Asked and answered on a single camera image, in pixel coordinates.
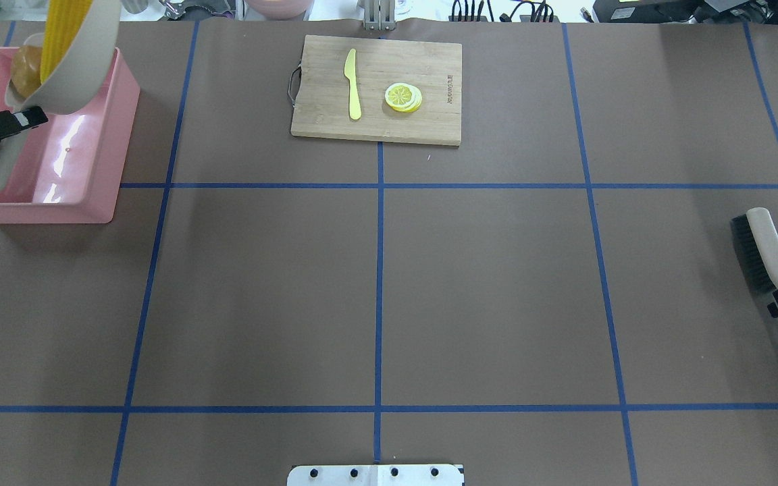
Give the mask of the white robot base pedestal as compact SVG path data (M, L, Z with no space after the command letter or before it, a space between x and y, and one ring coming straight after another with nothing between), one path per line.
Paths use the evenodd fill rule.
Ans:
M287 485L464 485L456 464L300 465L291 468Z

